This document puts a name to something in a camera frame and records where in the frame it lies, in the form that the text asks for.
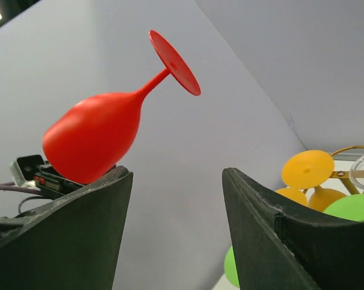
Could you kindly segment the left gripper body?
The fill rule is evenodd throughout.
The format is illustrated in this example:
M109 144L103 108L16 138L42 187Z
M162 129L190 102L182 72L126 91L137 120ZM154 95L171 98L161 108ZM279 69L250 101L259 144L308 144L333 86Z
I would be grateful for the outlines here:
M69 180L59 174L49 162L37 166L37 172L34 174L33 181L39 189L39 193L22 200L18 205L18 213L21 214L21 208L24 203L31 200L49 199L55 200L76 191L86 184Z

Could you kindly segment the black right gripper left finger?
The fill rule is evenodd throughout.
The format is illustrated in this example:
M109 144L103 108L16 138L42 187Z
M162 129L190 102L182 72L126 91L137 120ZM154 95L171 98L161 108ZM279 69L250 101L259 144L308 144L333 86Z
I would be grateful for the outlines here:
M0 217L0 289L111 289L132 182L120 166L59 199Z

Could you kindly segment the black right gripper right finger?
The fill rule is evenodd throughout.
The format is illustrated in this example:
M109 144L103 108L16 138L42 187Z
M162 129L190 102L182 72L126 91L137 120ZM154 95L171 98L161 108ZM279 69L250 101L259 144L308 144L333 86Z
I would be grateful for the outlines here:
M222 185L241 289L364 289L364 222L300 205L236 168Z

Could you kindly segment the orange goblet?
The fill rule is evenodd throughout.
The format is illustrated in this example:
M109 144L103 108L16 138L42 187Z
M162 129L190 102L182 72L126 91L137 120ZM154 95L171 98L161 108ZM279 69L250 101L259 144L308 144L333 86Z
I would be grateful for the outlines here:
M338 190L321 187L333 172L334 160L329 153L307 150L294 155L284 164L281 177L284 184L291 189L313 189L308 206L323 212L332 203L346 196Z
M278 193L288 199L291 199L292 201L297 202L298 204L301 204L305 207L308 206L308 200L307 200L306 195L298 189L289 188L289 187L280 188L280 189L276 190L276 193Z

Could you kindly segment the red goblet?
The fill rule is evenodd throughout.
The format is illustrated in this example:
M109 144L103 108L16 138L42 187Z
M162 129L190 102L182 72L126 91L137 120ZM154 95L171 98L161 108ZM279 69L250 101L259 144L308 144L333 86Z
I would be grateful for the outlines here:
M149 31L149 40L164 64L161 72L136 91L109 92L78 102L44 134L44 154L64 178L90 184L121 160L136 138L145 98L167 76L190 94L201 94L178 51L155 30Z

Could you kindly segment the cyan goblet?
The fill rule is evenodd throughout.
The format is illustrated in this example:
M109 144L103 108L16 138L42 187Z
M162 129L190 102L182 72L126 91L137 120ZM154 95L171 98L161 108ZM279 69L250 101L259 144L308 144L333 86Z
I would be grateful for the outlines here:
M233 247L231 246L224 258L224 274L226 279L236 288L240 288L238 280L238 272L235 263Z

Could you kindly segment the light green goblet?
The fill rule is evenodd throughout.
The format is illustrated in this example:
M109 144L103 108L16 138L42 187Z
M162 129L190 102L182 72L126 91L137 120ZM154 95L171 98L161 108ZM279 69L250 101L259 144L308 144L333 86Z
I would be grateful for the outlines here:
M329 205L325 214L349 221L364 221L364 194L351 195Z

